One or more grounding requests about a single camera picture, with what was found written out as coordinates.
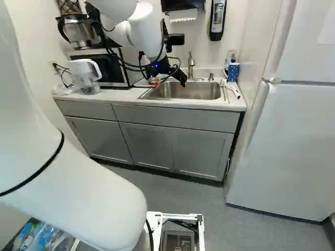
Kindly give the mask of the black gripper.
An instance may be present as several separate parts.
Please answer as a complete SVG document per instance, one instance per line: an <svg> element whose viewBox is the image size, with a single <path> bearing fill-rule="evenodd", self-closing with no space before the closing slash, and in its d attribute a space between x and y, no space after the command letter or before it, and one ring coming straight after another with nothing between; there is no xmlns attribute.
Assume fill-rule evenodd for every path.
<svg viewBox="0 0 335 251"><path fill-rule="evenodd" d="M158 88L160 85L160 78L156 77L159 74L170 75L179 81L181 86L186 87L187 75L180 68L172 66L167 56L160 61L151 62L146 67L146 73L147 77L149 77L148 83L153 88Z"/></svg>

